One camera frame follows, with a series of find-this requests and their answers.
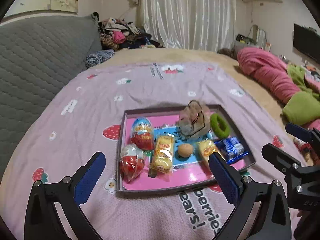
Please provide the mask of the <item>small tan ball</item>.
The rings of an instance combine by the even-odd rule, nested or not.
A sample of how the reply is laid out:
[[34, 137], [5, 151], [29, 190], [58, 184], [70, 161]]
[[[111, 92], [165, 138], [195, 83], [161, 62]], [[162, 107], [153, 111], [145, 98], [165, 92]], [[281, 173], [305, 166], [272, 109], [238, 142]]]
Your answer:
[[177, 148], [178, 155], [182, 158], [189, 158], [193, 154], [194, 148], [191, 144], [180, 144]]

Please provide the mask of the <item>white shiny curtain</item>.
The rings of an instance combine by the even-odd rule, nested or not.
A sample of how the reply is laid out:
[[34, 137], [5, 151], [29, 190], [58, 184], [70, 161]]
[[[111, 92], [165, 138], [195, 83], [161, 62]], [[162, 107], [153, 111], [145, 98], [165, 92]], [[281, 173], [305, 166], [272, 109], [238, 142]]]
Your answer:
[[231, 47], [235, 20], [236, 0], [139, 0], [139, 24], [166, 48]]

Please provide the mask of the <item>pile of clothes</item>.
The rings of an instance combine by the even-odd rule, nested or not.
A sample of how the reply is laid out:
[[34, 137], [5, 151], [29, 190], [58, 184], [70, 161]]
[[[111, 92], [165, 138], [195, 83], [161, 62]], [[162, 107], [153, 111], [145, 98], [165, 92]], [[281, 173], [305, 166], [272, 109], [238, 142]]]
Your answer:
[[137, 28], [133, 22], [126, 22], [124, 19], [112, 17], [100, 21], [97, 12], [93, 12], [91, 16], [98, 24], [100, 43], [103, 50], [164, 48], [161, 43], [152, 39], [151, 34], [144, 29]]

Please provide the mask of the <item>pink quilt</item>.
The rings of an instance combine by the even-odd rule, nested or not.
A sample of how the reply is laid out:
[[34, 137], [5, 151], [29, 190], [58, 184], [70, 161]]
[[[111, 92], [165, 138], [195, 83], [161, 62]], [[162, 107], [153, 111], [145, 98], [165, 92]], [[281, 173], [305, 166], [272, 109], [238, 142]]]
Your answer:
[[[255, 47], [245, 47], [237, 54], [242, 72], [266, 87], [273, 96], [285, 105], [298, 87], [287, 74], [287, 65], [275, 55]], [[300, 125], [308, 129], [319, 129], [319, 121]]]

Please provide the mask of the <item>green fleece cloth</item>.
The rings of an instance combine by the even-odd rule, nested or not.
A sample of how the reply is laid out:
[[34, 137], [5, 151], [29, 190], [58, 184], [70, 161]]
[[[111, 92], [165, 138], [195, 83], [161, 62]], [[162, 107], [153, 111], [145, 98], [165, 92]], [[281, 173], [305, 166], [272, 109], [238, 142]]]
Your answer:
[[287, 65], [287, 74], [298, 87], [282, 110], [282, 115], [295, 125], [319, 121], [319, 75], [302, 66]]

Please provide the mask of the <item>yellow rice cracker pack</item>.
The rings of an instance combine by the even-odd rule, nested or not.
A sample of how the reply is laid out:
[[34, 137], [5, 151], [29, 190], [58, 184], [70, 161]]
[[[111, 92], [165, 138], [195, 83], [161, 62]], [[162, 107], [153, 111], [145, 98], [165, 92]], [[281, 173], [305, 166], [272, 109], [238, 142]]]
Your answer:
[[150, 169], [161, 180], [169, 181], [173, 174], [174, 146], [172, 135], [159, 135], [156, 139]]
[[221, 154], [218, 147], [210, 139], [206, 139], [199, 142], [198, 148], [199, 148], [200, 156], [208, 168], [209, 168], [209, 156], [214, 152]]

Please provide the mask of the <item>black television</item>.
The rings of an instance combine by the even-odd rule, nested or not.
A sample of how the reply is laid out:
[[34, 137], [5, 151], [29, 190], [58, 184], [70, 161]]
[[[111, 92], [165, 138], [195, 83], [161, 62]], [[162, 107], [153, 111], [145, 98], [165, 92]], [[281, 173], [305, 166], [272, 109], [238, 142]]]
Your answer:
[[293, 47], [319, 64], [320, 36], [313, 30], [294, 24]]

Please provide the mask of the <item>blue snack packet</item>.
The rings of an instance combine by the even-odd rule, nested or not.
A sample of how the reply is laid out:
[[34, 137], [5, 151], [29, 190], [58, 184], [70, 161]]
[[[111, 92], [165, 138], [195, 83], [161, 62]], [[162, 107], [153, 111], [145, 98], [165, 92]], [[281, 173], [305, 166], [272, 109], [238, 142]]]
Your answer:
[[221, 139], [216, 141], [215, 145], [222, 153], [228, 165], [236, 163], [249, 154], [249, 151], [242, 145], [237, 137]]

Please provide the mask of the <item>blue floral cloth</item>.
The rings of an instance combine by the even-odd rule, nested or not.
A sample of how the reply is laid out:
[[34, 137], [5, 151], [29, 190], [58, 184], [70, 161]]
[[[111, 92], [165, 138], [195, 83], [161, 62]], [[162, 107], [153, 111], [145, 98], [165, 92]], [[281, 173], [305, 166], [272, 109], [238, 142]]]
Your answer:
[[95, 53], [91, 53], [86, 57], [85, 65], [87, 68], [94, 67], [105, 61], [111, 59], [114, 56], [114, 50], [100, 50]]

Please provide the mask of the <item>red white patterned cloth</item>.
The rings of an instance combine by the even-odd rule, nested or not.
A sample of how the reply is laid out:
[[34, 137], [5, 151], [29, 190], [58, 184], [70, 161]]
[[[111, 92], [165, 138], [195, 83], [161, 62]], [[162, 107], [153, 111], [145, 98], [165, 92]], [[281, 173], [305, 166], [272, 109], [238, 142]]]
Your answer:
[[302, 141], [301, 139], [294, 137], [293, 142], [295, 146], [298, 148], [299, 152], [301, 155], [304, 157], [305, 161], [307, 162], [308, 165], [313, 165], [314, 161], [312, 158], [312, 147], [310, 146], [309, 143]]

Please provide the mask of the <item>grey quilted headboard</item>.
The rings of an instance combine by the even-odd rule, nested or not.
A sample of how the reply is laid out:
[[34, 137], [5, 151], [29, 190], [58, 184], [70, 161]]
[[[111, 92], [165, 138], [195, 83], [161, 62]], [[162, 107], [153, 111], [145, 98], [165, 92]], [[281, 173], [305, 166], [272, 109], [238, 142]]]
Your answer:
[[1, 172], [29, 127], [101, 50], [98, 14], [40, 16], [1, 26]]

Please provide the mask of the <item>clear red-filled surprise egg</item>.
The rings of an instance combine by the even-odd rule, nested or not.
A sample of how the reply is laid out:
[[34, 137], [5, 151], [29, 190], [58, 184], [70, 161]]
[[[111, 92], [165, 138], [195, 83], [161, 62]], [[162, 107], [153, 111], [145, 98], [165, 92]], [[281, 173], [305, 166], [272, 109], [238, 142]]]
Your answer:
[[128, 144], [121, 150], [119, 167], [128, 182], [136, 179], [144, 166], [145, 154], [136, 144]]

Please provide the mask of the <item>pink strawberry print blanket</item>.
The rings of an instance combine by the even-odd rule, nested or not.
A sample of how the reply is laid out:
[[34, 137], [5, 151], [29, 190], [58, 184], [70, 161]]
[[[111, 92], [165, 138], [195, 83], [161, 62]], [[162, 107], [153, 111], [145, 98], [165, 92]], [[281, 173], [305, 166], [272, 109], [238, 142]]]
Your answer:
[[116, 136], [128, 109], [185, 106], [197, 99], [220, 104], [247, 140], [257, 182], [283, 180], [261, 155], [280, 139], [284, 151], [302, 155], [282, 126], [218, 65], [130, 65], [90, 69], [65, 86], [29, 128], [9, 161], [1, 182], [1, 216], [17, 239], [33, 173], [42, 168], [51, 183], [73, 175], [91, 156], [103, 152], [106, 167], [82, 210], [103, 239], [212, 239], [232, 211], [212, 187], [164, 197], [122, 198], [115, 191]]

